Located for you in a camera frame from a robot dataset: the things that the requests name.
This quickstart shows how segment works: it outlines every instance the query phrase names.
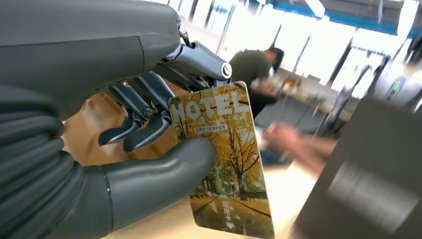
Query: blurred hand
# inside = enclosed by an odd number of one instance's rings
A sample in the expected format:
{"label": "blurred hand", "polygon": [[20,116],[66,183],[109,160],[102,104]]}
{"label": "blurred hand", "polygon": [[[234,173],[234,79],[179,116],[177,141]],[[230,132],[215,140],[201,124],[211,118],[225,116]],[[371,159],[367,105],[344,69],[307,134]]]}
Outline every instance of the blurred hand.
{"label": "blurred hand", "polygon": [[280,123],[272,123],[262,132],[262,137],[279,153],[292,151],[301,139],[300,133],[294,127]]}
{"label": "blurred hand", "polygon": [[252,88],[256,93],[276,97],[278,95],[278,90],[271,85],[271,82],[268,79],[261,80],[257,86]]}

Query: light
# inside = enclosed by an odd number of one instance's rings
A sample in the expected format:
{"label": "light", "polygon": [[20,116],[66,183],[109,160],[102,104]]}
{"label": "light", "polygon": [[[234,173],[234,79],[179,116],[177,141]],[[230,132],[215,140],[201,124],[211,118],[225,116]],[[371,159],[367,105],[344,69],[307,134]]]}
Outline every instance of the light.
{"label": "light", "polygon": [[418,0],[405,0],[403,2],[403,7],[400,11],[399,25],[397,26],[397,36],[407,38],[410,29],[412,28],[413,21],[415,20],[418,6]]}
{"label": "light", "polygon": [[319,0],[305,0],[309,8],[314,12],[315,16],[323,17],[325,14],[325,7]]}

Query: robotic arm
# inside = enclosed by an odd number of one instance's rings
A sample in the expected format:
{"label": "robotic arm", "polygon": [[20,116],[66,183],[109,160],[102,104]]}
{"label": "robotic arm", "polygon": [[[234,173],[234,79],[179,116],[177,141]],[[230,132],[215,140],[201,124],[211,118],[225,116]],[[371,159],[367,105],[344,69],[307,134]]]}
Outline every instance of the robotic arm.
{"label": "robotic arm", "polygon": [[[190,90],[227,82],[231,69],[199,43],[181,44],[179,28],[170,7],[150,2],[2,1],[0,238],[102,238],[197,187],[215,158],[204,138],[159,160],[90,167],[62,151],[60,138],[61,120],[97,91],[112,92],[129,126],[150,118],[156,128],[170,124],[172,93],[160,75]],[[145,141],[134,138],[128,147]]]}

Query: man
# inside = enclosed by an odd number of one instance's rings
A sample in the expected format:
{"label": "man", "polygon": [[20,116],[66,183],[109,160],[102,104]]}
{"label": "man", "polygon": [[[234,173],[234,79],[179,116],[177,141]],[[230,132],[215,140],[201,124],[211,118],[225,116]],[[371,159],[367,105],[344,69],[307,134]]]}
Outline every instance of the man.
{"label": "man", "polygon": [[272,123],[262,133],[262,137],[269,142],[272,149],[280,154],[288,151],[298,163],[308,167],[316,175],[322,172],[337,144],[336,139],[312,138],[280,123]]}
{"label": "man", "polygon": [[[268,90],[265,81],[270,77],[270,72],[277,71],[283,60],[284,52],[275,47],[265,51],[244,50],[237,53],[230,65],[232,68],[232,81],[244,81],[248,87],[252,114],[255,118],[267,104],[276,102],[276,98]],[[252,82],[258,80],[260,84],[253,86]]]}

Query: black device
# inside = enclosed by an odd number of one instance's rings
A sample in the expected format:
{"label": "black device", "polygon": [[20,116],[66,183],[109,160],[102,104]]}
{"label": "black device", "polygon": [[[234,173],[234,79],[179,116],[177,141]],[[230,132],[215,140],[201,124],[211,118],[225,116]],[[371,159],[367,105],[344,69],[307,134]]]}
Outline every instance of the black device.
{"label": "black device", "polygon": [[157,160],[82,167],[60,138],[62,120],[103,89],[128,117],[102,143],[123,133],[133,149],[151,135],[131,129],[170,124],[163,101],[172,93],[161,76],[191,90],[225,84],[230,67],[190,42],[180,23],[169,6],[145,1],[1,2],[0,238],[102,238],[199,185],[215,159],[206,139]]}
{"label": "black device", "polygon": [[422,238],[421,135],[414,114],[362,99],[296,230],[309,239]]}

